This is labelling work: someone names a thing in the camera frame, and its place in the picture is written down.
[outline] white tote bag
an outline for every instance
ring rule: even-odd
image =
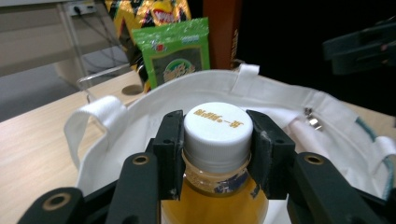
[[[355,112],[330,94],[259,76],[259,66],[238,71],[207,70],[179,77],[125,106],[114,96],[75,111],[64,126],[70,155],[78,168],[76,187],[84,195],[117,180],[124,160],[143,152],[163,116],[187,113],[196,105],[224,102],[268,115],[296,143],[296,151],[331,160],[352,187],[386,199],[393,188],[395,142],[376,136]],[[78,146],[90,117],[106,129],[83,155]],[[264,223],[290,223],[286,201],[270,201]]]

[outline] juice bottle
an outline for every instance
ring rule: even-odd
[[[163,220],[179,223],[263,223],[268,200],[247,166],[253,124],[235,105],[198,105],[184,118],[186,170],[179,201],[162,201]]]

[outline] bag handle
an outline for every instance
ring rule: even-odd
[[[64,125],[64,134],[71,158],[78,169],[80,166],[78,148],[89,118],[95,118],[105,128],[106,132],[100,140],[106,141],[107,148],[111,148],[127,127],[127,115],[127,108],[120,99],[109,95],[84,105],[69,117]]]

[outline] yellow package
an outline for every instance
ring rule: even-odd
[[[105,5],[130,65],[142,57],[132,30],[191,20],[187,0],[106,0]]]

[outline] table surface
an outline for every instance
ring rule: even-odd
[[[136,72],[115,77],[90,88],[96,97],[115,95],[126,105],[144,93],[125,95],[122,89],[137,85]],[[0,123],[0,223],[17,223],[28,207],[41,195],[60,187],[74,187],[78,170],[72,162],[64,137],[69,116],[86,105],[85,92],[78,92]],[[377,135],[396,140],[394,117],[347,104]],[[102,134],[88,125],[80,145],[86,148]]]

